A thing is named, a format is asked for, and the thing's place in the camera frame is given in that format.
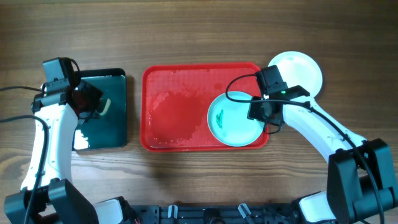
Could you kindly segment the green yellow sponge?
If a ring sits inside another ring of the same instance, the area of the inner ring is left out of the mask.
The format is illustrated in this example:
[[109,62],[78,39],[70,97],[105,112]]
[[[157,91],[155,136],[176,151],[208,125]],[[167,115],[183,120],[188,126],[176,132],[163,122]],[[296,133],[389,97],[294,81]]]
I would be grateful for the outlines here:
[[102,101],[104,101],[103,109],[102,109],[102,111],[99,114],[101,116],[104,116],[109,110],[109,107],[111,105],[111,100],[107,98],[107,99],[102,99]]

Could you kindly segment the light blue plate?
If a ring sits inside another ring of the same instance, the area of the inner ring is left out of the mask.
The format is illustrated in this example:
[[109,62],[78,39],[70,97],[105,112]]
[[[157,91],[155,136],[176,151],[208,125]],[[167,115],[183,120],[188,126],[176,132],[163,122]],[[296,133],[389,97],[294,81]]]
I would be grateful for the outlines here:
[[207,123],[212,135],[221,143],[243,147],[254,143],[264,133],[265,123],[249,119],[249,100],[252,96],[241,91],[230,91],[217,96],[207,112]]

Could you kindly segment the white plate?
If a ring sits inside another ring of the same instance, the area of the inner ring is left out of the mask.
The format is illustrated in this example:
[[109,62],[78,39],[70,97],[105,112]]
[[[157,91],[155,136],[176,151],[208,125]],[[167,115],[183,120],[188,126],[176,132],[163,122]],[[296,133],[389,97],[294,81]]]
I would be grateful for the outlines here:
[[315,98],[322,89],[323,74],[319,65],[310,56],[286,51],[276,55],[268,66],[276,65],[288,87],[300,85]]

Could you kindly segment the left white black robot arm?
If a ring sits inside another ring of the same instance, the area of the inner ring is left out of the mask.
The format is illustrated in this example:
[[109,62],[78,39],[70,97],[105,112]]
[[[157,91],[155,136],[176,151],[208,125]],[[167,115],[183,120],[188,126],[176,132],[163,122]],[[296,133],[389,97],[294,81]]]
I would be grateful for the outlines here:
[[36,133],[30,167],[20,192],[7,196],[4,212],[11,223],[139,223],[123,197],[91,204],[72,184],[74,135],[84,115],[100,117],[110,101],[82,81],[45,83],[32,103]]

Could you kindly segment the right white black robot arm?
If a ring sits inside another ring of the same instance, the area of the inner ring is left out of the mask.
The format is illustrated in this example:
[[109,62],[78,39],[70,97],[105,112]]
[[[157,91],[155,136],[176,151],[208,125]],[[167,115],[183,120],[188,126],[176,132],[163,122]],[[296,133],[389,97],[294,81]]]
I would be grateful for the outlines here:
[[323,110],[314,98],[252,97],[249,117],[298,131],[328,164],[326,190],[295,202],[292,223],[366,223],[397,207],[397,178],[390,147],[367,140]]

